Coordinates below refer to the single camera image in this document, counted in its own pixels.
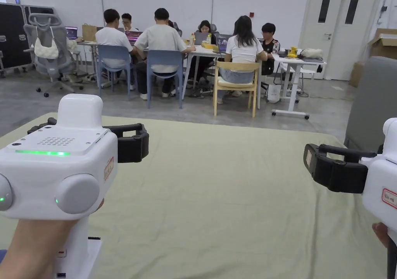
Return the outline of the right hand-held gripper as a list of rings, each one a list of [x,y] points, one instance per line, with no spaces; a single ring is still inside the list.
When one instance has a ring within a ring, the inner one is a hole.
[[[328,190],[362,194],[364,207],[387,227],[387,278],[395,279],[397,257],[396,118],[386,120],[383,133],[385,141],[382,154],[325,144],[319,146],[307,144],[304,149],[304,165],[312,179]]]

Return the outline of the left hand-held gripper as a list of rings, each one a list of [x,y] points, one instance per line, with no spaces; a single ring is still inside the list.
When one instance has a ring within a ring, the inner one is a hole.
[[[88,217],[99,207],[118,163],[149,154],[141,123],[102,126],[97,95],[68,94],[58,118],[33,126],[0,151],[0,213],[10,219],[78,220],[57,254],[55,279],[89,279],[102,241],[88,236]]]

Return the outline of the person's right hand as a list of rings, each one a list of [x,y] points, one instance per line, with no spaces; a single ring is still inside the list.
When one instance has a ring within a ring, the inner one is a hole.
[[[388,228],[385,224],[379,222],[372,224],[372,230],[376,234],[378,240],[381,244],[388,248]]]

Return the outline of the person's left hand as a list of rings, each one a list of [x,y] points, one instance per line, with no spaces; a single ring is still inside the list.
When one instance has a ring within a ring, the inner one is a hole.
[[[79,220],[19,220],[0,264],[2,279],[51,279],[58,252]]]

